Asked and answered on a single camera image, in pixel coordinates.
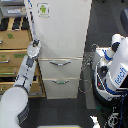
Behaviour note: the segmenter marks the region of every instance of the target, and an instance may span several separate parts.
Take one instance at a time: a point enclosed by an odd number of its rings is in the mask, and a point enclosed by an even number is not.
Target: floor
[[[111,45],[112,35],[120,33],[127,36],[124,32],[120,13],[128,7],[128,1],[121,3],[120,0],[93,0],[91,16],[86,37],[85,56],[94,49],[93,44],[100,47]],[[90,67],[85,67],[81,72],[80,86],[85,91],[90,89],[91,73]],[[83,128],[93,128],[90,116],[98,117],[98,121],[103,128],[106,120],[101,114],[101,106],[95,100],[92,89],[84,94],[78,92],[77,99],[47,100],[46,98],[29,99],[29,115],[21,124],[22,128],[36,128],[45,125],[79,125]]]

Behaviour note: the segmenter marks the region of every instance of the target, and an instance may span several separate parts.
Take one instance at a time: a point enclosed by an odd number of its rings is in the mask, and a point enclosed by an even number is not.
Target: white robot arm
[[[20,128],[28,114],[28,93],[34,77],[36,59],[41,44],[31,42],[27,49],[28,56],[23,58],[20,70],[12,88],[8,89],[1,98],[0,128]]]

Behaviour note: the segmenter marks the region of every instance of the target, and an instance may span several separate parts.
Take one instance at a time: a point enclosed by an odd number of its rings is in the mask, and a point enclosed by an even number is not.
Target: label
[[[14,55],[14,58],[24,58],[24,56],[27,55],[27,53],[17,53],[13,55]]]
[[[13,68],[9,68],[10,70],[13,69]]]
[[[1,55],[2,58],[5,58],[6,56],[5,55]]]
[[[114,75],[114,83],[117,87],[120,87],[123,83],[124,79],[126,78],[128,71],[120,64],[117,69],[116,74]]]
[[[49,6],[47,3],[37,4],[38,14],[40,17],[49,17]]]
[[[14,38],[12,33],[8,33],[7,35],[8,35],[9,39],[13,39]]]
[[[20,9],[7,10],[9,14],[20,14]]]

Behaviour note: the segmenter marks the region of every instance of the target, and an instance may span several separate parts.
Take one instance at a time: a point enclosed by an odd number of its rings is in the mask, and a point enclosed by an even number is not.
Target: drawer
[[[79,79],[43,79],[47,99],[77,98]]]
[[[3,94],[6,90],[13,87],[13,84],[14,84],[14,82],[0,82],[0,94]],[[31,95],[31,96],[42,95],[42,89],[41,89],[41,85],[40,85],[38,76],[32,83],[29,95]]]
[[[14,76],[16,77],[20,67],[0,67],[0,77]],[[35,69],[35,75],[39,75],[38,67]]]
[[[27,49],[0,50],[0,66],[20,66],[25,55],[27,55]]]
[[[42,78],[69,78],[79,77],[82,59],[40,60],[39,66]]]
[[[14,18],[9,18],[7,31],[0,31],[0,40],[2,40],[2,43],[0,43],[0,49],[27,48],[30,41],[32,40],[30,30],[20,29],[19,31],[12,31],[13,22],[14,22]]]

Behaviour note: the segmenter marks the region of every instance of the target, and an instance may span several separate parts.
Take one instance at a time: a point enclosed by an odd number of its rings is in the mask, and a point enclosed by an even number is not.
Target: white robot
[[[34,77],[40,41],[31,42],[12,88],[1,98],[0,128],[20,128],[28,115],[28,93]]]
[[[128,37],[115,34],[109,48],[96,48],[92,64],[94,94],[102,103],[115,106],[128,90]]]

